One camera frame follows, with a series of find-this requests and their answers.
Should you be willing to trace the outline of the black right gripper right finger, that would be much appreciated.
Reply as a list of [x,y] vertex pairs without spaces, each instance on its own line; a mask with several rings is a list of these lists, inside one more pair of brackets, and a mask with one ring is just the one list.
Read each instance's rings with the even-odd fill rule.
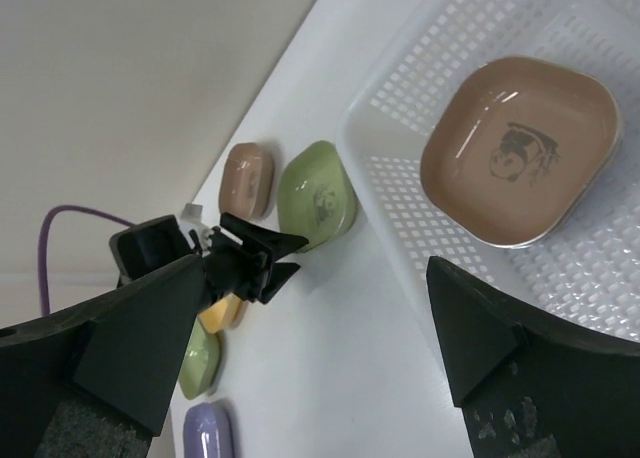
[[558,318],[432,257],[426,283],[476,457],[636,457],[639,345]]

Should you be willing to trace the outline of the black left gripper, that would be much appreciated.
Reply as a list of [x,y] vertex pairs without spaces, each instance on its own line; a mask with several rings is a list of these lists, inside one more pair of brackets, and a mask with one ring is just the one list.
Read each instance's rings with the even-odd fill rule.
[[185,235],[177,218],[166,215],[113,235],[109,248],[120,274],[131,281],[189,257],[203,269],[213,302],[235,294],[244,301],[268,304],[301,268],[286,262],[270,270],[270,255],[284,258],[309,244],[304,236],[266,229],[227,212],[205,237],[208,248],[195,231]]

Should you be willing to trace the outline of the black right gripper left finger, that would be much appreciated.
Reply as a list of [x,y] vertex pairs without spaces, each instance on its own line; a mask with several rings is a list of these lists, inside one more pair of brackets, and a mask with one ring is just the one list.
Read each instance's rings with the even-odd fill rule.
[[144,457],[174,392],[205,277],[196,256],[1,330],[4,457]]

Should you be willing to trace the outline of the green plate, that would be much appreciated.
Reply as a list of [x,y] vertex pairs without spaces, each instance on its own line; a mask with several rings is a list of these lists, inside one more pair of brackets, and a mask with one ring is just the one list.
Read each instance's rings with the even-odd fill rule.
[[221,360],[221,345],[216,334],[208,333],[199,320],[194,322],[184,354],[178,383],[184,397],[193,400],[207,391]]
[[314,142],[284,168],[276,208],[280,231],[308,240],[300,254],[350,230],[358,201],[334,144]]

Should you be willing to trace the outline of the purple plate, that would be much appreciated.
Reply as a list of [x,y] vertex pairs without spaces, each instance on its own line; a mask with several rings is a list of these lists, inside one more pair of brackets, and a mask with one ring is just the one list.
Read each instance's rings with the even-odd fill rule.
[[235,456],[229,415],[219,402],[191,407],[185,415],[182,436],[185,457]]

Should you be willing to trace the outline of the brown plate front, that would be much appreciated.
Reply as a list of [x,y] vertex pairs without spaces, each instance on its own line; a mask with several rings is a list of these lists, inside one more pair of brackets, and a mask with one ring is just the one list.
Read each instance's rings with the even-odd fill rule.
[[596,78],[525,56],[471,73],[423,150],[429,201],[479,241],[528,247],[557,228],[610,161],[624,120]]

